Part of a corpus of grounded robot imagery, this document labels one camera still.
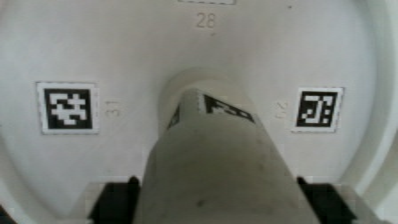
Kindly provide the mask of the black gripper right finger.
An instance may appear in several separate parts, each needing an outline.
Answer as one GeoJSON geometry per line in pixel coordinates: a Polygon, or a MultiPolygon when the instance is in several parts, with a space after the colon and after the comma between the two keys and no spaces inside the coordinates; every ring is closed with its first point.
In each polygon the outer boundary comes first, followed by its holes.
{"type": "Polygon", "coordinates": [[[297,177],[297,183],[320,224],[354,224],[358,216],[349,208],[335,186],[329,183],[310,183],[303,177],[297,177]]]}

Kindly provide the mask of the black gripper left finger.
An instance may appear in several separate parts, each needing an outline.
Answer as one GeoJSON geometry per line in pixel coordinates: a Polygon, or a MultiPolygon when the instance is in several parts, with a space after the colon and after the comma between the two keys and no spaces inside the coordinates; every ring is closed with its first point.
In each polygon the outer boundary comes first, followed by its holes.
{"type": "Polygon", "coordinates": [[[141,193],[141,181],[109,182],[89,213],[93,224],[132,224],[141,193]]]}

